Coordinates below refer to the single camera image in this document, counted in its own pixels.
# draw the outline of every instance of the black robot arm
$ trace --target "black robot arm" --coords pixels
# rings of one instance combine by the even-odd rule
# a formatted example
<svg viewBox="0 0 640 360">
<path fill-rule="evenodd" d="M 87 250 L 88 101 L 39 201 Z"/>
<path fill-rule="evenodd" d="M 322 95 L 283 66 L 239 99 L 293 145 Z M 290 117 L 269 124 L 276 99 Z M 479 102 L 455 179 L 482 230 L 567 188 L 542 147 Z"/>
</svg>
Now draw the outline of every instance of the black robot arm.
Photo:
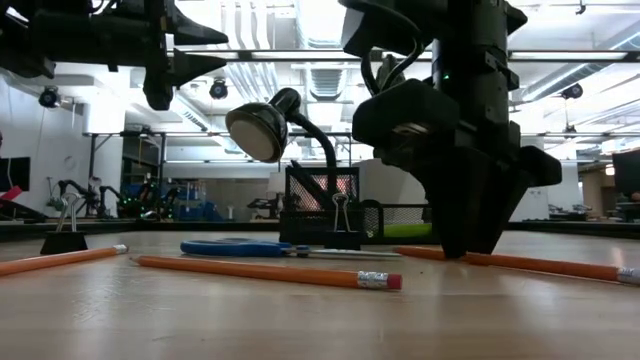
<svg viewBox="0 0 640 360">
<path fill-rule="evenodd" d="M 507 67 L 507 36 L 526 16 L 496 0 L 339 1 L 348 8 L 344 51 L 363 58 L 372 94 L 353 116 L 353 138 L 420 181 L 447 257 L 490 254 L 526 189 L 562 179 L 560 162 L 521 147 L 509 121 L 519 80 Z M 391 86 L 429 44 L 432 77 Z M 407 56 L 379 89 L 374 47 Z"/>
<path fill-rule="evenodd" d="M 76 189 L 78 194 L 82 195 L 85 199 L 95 197 L 96 195 L 95 192 L 91 190 L 87 190 L 86 188 L 80 186 L 80 184 L 78 184 L 73 180 L 60 180 L 58 181 L 58 188 L 60 189 L 60 197 L 62 197 L 62 195 L 64 195 L 67 192 L 67 186 L 69 185 L 71 185 L 71 187 Z"/>
<path fill-rule="evenodd" d="M 115 195 L 118 201 L 122 200 L 122 195 L 111 186 L 100 186 L 98 190 L 100 191 L 100 205 L 97 208 L 97 215 L 98 217 L 104 217 L 107 211 L 107 205 L 105 203 L 107 191 L 110 191 L 113 195 Z"/>
<path fill-rule="evenodd" d="M 176 45 L 221 44 L 227 36 L 201 26 L 173 0 L 1 0 L 0 67 L 22 77 L 54 77 L 55 61 L 146 68 L 143 91 L 155 110 L 168 110 L 173 88 L 225 66 L 224 59 L 167 53 Z M 25 22 L 7 13 L 11 6 Z"/>
</svg>

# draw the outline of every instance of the camera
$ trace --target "camera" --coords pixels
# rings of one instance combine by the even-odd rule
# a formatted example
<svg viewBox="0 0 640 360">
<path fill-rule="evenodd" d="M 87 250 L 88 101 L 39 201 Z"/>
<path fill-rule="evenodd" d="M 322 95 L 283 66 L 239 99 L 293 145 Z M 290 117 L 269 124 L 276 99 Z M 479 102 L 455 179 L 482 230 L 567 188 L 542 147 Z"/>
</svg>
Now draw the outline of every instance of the camera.
<svg viewBox="0 0 640 360">
<path fill-rule="evenodd" d="M 38 103 L 47 109 L 57 109 L 60 107 L 60 102 L 61 96 L 55 86 L 45 87 L 42 94 L 40 94 L 40 98 L 38 98 Z"/>
<path fill-rule="evenodd" d="M 582 89 L 582 86 L 580 86 L 580 84 L 574 84 L 562 90 L 562 92 L 560 93 L 560 96 L 563 99 L 567 100 L 567 99 L 578 99 L 582 96 L 582 94 L 584 94 L 584 90 Z"/>
<path fill-rule="evenodd" d="M 211 85 L 211 89 L 209 89 L 209 95 L 215 100 L 222 100 L 229 95 L 225 78 L 217 77 L 213 80 L 213 85 Z"/>
</svg>

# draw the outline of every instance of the lamp head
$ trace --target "lamp head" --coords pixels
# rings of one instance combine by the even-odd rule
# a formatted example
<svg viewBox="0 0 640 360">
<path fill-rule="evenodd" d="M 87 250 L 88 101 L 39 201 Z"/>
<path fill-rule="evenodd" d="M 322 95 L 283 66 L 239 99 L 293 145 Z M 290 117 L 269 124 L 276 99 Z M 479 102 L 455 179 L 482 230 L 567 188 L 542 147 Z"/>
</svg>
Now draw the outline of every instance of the lamp head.
<svg viewBox="0 0 640 360">
<path fill-rule="evenodd" d="M 287 121 L 296 121 L 300 94 L 280 90 L 269 103 L 249 103 L 227 113 L 225 123 L 231 139 L 251 158 L 274 163 L 287 145 Z"/>
</svg>

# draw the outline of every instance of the pencil eraser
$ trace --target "pencil eraser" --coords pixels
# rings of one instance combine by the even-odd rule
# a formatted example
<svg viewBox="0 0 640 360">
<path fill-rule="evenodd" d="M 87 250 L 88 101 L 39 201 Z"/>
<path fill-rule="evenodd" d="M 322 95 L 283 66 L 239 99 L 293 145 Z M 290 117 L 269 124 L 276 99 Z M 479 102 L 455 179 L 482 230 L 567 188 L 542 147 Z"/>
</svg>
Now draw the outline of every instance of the pencil eraser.
<svg viewBox="0 0 640 360">
<path fill-rule="evenodd" d="M 389 276 L 387 277 L 387 288 L 390 290 L 402 289 L 402 275 L 389 274 Z"/>
</svg>

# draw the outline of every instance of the red object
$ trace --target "red object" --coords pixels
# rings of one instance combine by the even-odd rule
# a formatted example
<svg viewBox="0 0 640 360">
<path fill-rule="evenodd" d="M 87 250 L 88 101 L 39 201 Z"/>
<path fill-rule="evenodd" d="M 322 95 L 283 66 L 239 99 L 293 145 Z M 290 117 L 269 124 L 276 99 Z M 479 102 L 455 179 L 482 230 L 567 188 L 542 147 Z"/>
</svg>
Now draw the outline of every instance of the red object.
<svg viewBox="0 0 640 360">
<path fill-rule="evenodd" d="M 9 191 L 2 194 L 2 196 L 0 196 L 0 199 L 13 201 L 15 198 L 20 196 L 20 194 L 22 194 L 22 189 L 20 189 L 20 186 L 14 186 L 9 189 Z"/>
</svg>

